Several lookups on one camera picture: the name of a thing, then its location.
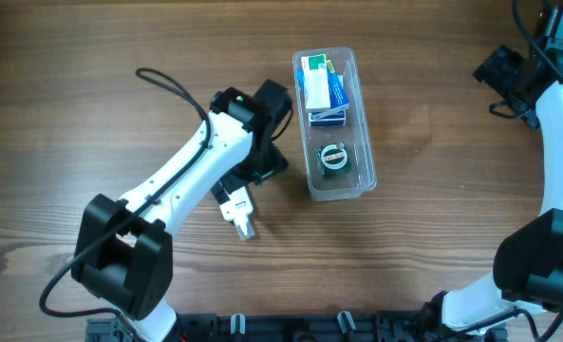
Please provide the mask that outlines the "white spray bottle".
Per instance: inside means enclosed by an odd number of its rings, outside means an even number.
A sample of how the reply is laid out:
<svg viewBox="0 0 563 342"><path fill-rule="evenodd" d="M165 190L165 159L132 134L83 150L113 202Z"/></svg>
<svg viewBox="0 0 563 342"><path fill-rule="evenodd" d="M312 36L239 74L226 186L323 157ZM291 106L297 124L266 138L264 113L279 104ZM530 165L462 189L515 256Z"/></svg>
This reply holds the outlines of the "white spray bottle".
<svg viewBox="0 0 563 342"><path fill-rule="evenodd" d="M221 203L219 207L224 219L235 226L239 237L243 241L255 237L255 231L250 220L250 214L253 212L253 203L247 186L228 194L228 200Z"/></svg>

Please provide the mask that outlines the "Hansaplast plaster box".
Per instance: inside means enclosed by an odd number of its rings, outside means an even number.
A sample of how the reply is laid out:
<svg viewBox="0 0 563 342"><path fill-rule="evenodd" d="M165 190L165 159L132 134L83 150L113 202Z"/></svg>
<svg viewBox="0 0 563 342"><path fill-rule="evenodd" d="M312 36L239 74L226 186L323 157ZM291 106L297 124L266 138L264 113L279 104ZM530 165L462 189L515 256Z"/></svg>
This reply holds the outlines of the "Hansaplast plaster box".
<svg viewBox="0 0 563 342"><path fill-rule="evenodd" d="M330 126L343 126L346 124L347 114L345 110L337 112L320 112L309 114L310 127L330 127Z"/></svg>

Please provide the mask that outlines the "green Zam-Buk ointment box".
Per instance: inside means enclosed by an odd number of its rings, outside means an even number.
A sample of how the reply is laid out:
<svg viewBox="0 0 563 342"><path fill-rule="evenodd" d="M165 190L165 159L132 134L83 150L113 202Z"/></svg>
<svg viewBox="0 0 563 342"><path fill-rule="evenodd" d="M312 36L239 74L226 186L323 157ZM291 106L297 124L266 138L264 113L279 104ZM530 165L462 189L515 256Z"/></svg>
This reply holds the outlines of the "green Zam-Buk ointment box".
<svg viewBox="0 0 563 342"><path fill-rule="evenodd" d="M344 175L352 168L344 142L334 142L317 147L315 152L324 179Z"/></svg>

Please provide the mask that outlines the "blue medicine box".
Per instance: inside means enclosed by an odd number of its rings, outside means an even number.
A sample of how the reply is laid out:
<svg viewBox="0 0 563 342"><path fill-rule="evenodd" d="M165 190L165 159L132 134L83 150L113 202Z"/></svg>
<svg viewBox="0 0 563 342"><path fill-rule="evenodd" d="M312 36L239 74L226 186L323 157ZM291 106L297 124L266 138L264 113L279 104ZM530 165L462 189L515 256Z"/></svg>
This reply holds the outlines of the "blue medicine box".
<svg viewBox="0 0 563 342"><path fill-rule="evenodd" d="M328 90L329 90L329 99L330 99L330 109L325 111L318 111L318 112L309 112L308 113L320 113L320 112L337 112L341 110L346 110L349 108L349 99L344 90L343 82L340 80L338 73L335 70L335 66L331 60L326 57L327 60L327 69L328 69ZM303 88L303 71L302 69L296 73L298 77L298 82L301 88Z"/></svg>

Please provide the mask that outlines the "white green medicine box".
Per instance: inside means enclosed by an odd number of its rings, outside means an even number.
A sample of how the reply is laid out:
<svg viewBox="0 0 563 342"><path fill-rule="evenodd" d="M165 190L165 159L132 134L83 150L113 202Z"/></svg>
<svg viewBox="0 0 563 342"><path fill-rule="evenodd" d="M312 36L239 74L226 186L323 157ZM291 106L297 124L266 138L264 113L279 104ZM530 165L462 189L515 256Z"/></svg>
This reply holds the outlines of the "white green medicine box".
<svg viewBox="0 0 563 342"><path fill-rule="evenodd" d="M303 56L301 63L306 110L318 112L330 109L326 55Z"/></svg>

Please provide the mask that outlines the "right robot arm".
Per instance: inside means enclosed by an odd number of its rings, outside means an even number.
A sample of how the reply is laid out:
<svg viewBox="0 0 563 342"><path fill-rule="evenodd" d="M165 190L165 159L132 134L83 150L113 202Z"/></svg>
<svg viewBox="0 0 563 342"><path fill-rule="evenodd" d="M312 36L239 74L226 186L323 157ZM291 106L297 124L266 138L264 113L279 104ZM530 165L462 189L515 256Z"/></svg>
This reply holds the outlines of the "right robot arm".
<svg viewBox="0 0 563 342"><path fill-rule="evenodd" d="M520 119L542 134L544 191L540 213L505 238L490 274L440 293L418 313L421 341L494 341L511 319L527 319L536 341L563 323L563 5L544 2L529 31L513 2L516 26L530 45L528 57L501 46L475 71Z"/></svg>

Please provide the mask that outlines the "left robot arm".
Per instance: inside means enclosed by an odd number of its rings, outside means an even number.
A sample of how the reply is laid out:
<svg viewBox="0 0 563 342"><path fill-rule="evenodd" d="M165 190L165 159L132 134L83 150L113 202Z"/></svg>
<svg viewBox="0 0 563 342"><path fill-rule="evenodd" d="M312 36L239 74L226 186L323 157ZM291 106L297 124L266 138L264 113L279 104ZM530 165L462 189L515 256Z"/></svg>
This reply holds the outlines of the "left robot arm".
<svg viewBox="0 0 563 342"><path fill-rule="evenodd" d="M218 92L199 130L159 171L118 200L98 195L86 206L71 276L114 312L89 321L86 340L186 340L164 298L173 238L208 193L228 202L287 168L273 133L291 107L288 90L272 80L253 96Z"/></svg>

